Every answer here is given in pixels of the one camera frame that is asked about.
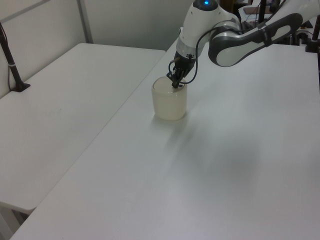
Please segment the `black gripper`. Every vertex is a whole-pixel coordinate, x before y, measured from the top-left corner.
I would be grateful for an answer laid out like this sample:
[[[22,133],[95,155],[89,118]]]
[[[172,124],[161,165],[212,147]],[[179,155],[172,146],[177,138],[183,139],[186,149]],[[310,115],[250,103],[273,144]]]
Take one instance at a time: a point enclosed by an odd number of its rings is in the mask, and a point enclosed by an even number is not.
[[[174,62],[174,73],[170,70],[166,74],[166,76],[171,80],[171,86],[174,89],[179,87],[183,78],[189,74],[196,63],[196,59],[193,58],[193,56],[189,57],[189,55],[187,55],[187,57],[184,57],[176,51],[174,60],[177,58],[178,60]]]

